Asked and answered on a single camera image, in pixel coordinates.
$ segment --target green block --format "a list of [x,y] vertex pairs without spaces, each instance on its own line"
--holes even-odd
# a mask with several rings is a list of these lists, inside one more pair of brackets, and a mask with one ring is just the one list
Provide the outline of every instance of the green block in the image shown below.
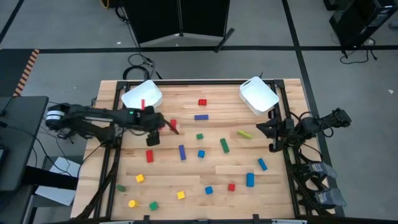
[[240,135],[242,135],[243,137],[248,138],[248,139],[252,139],[252,138],[253,138],[253,135],[251,135],[251,134],[249,134],[249,133],[247,133],[247,132],[244,132],[244,131],[242,131],[242,130],[239,130],[239,131],[238,131],[238,134],[240,134]]
[[159,206],[157,205],[157,202],[152,202],[149,204],[149,208],[151,211],[157,210]]
[[223,147],[223,149],[224,149],[224,152],[225,152],[225,153],[229,152],[229,147],[228,147],[228,145],[226,144],[225,139],[220,139],[220,142],[221,142],[221,145],[222,145],[222,147]]
[[120,184],[118,184],[118,185],[116,186],[116,189],[117,189],[118,191],[120,191],[120,192],[125,192],[125,191],[126,191],[125,186],[120,185]]

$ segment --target toy block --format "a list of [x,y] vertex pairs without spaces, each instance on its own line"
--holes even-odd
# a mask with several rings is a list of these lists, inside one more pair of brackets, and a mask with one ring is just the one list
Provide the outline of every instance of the toy block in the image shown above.
[[195,115],[194,116],[195,120],[203,120],[203,119],[209,119],[208,114],[202,114],[202,115]]
[[136,176],[137,183],[141,183],[144,181],[144,175],[140,174]]
[[173,127],[174,129],[177,128],[177,120],[176,119],[171,119],[170,120],[170,126]]
[[228,191],[235,191],[235,184],[228,184]]
[[198,157],[204,158],[205,157],[205,152],[203,150],[199,150]]
[[254,174],[253,173],[246,174],[246,186],[254,187]]
[[181,156],[181,160],[185,160],[185,159],[186,159],[186,157],[185,157],[185,149],[184,149],[184,145],[180,145],[180,146],[178,147],[178,149],[180,150],[180,156]]
[[120,184],[116,185],[116,189],[118,191],[120,191],[120,192],[125,192],[126,191],[126,187],[123,186],[123,185],[120,185]]
[[129,207],[130,207],[130,208],[134,208],[134,207],[136,207],[136,206],[138,206],[138,202],[136,202],[135,200],[129,201]]
[[240,134],[240,135],[242,135],[243,137],[248,138],[248,139],[252,139],[252,138],[253,138],[253,135],[251,135],[251,134],[249,134],[249,133],[246,133],[246,132],[244,132],[244,131],[242,131],[242,130],[239,130],[239,131],[238,131],[238,134]]
[[178,199],[183,199],[183,198],[185,198],[184,191],[177,192],[177,198],[178,198]]
[[266,163],[261,158],[259,159],[259,163],[263,171],[268,169]]
[[213,188],[211,186],[205,188],[206,194],[212,194]]
[[207,105],[207,100],[206,99],[199,99],[198,105],[206,106]]
[[221,142],[221,146],[223,147],[224,152],[225,153],[229,152],[229,147],[228,147],[225,139],[220,139],[220,142]]
[[151,211],[157,210],[157,208],[159,208],[157,202],[152,202],[149,204],[149,208]]
[[154,152],[152,149],[147,150],[147,162],[153,162],[154,161]]

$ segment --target black metal frame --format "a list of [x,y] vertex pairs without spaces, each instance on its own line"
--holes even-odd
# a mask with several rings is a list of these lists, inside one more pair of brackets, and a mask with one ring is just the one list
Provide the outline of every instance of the black metal frame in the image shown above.
[[[243,84],[247,80],[154,80],[156,85],[240,85]],[[285,115],[286,117],[290,117],[290,108],[289,108],[289,102],[287,101],[287,95],[286,95],[286,90],[285,90],[285,85],[283,80],[263,80],[265,84],[269,85],[271,90],[277,94],[277,88],[280,89],[281,92],[281,97],[283,101],[283,106],[285,109]],[[131,86],[136,86],[141,84],[142,81],[118,81],[118,84],[116,85],[116,92],[114,96],[114,102],[113,102],[113,109],[116,110],[119,105],[119,97],[121,95],[121,90],[125,89],[128,91]],[[277,103],[274,106],[274,114],[276,118],[280,121],[282,121],[282,114],[280,112],[280,106],[279,103]],[[276,143],[278,140],[278,136],[276,136],[274,142]],[[109,155],[110,155],[110,150],[111,149],[106,149],[105,154],[104,154],[104,159],[103,159],[103,166],[101,170],[101,176],[100,176],[100,181],[99,185],[103,184],[103,180],[106,177],[106,173],[108,170],[108,164],[109,164]],[[289,157],[289,152],[286,149],[283,151],[284,153],[284,160],[285,160],[285,165],[287,169],[287,178],[289,181],[289,189],[290,189],[290,196],[292,197],[292,204],[293,204],[293,210],[294,210],[294,215],[295,218],[298,218],[302,214],[300,214],[300,209],[299,209],[299,204],[298,204],[298,199],[297,199],[297,190],[295,189],[295,182],[294,178],[292,177],[292,173],[288,171],[288,165],[291,163],[290,157]],[[299,156],[297,154],[295,156],[295,162],[300,162]],[[114,155],[114,162],[119,162],[119,157],[120,157],[120,149],[117,149],[115,155]],[[108,202],[107,202],[107,207],[106,207],[106,216],[105,218],[111,218],[112,214],[112,208],[113,208],[113,200],[114,200],[114,191],[115,191],[115,186],[116,186],[116,178],[117,178],[117,171],[116,171],[116,176],[114,179],[111,181],[110,187],[109,187],[109,195],[108,195]],[[94,211],[94,218],[99,218],[100,217],[100,210],[101,210],[101,203],[98,203],[97,206],[95,207]],[[254,214],[252,220],[207,220],[206,223],[271,223],[270,219],[259,219],[258,215]],[[134,221],[134,223],[146,223],[144,220],[143,221]],[[198,220],[164,220],[164,221],[156,221],[156,223],[198,223]]]

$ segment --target yellow cube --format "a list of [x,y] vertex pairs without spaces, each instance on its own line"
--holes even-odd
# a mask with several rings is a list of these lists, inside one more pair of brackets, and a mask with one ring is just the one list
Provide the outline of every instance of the yellow cube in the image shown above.
[[183,199],[183,198],[185,198],[184,191],[177,192],[177,198],[178,198],[178,199]]
[[130,207],[130,208],[134,208],[134,207],[137,206],[137,205],[138,205],[138,202],[136,202],[135,200],[129,201],[129,207]]
[[136,176],[136,180],[138,183],[141,183],[142,181],[144,181],[144,175],[140,174]]

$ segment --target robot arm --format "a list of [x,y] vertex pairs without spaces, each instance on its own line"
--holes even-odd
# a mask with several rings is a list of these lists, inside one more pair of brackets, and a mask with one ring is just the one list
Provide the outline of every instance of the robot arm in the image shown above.
[[144,110],[131,108],[107,110],[68,103],[49,107],[45,124],[51,130],[67,130],[69,136],[74,134],[79,134],[84,138],[94,136],[102,144],[111,144],[114,141],[114,127],[101,128],[91,124],[90,121],[111,122],[120,128],[148,132],[148,146],[159,144],[158,129],[163,128],[166,124],[170,126],[161,113],[155,113],[152,106],[148,106]]

